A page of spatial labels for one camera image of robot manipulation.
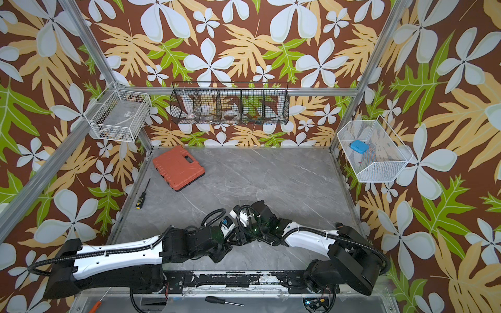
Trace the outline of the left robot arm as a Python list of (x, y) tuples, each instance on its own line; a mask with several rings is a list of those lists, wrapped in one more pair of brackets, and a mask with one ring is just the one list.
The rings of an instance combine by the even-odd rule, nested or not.
[(55, 258), (32, 263), (27, 270), (48, 278), (46, 299), (62, 299), (92, 288), (155, 292), (164, 286), (165, 264), (205, 256), (220, 262), (232, 250), (228, 236), (235, 226), (225, 209), (217, 209), (199, 227), (170, 226), (159, 236), (140, 241), (91, 246), (71, 239)]

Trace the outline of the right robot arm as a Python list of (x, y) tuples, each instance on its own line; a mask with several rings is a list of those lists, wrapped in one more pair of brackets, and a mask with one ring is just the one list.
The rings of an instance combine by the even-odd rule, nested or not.
[(341, 223), (334, 230), (318, 230), (277, 217), (264, 201), (236, 206), (230, 212), (236, 226), (231, 242), (246, 245), (260, 241), (270, 246), (286, 246), (325, 256), (313, 260), (293, 288), (319, 292), (346, 284), (370, 296), (378, 277), (390, 270), (390, 260), (355, 229)]

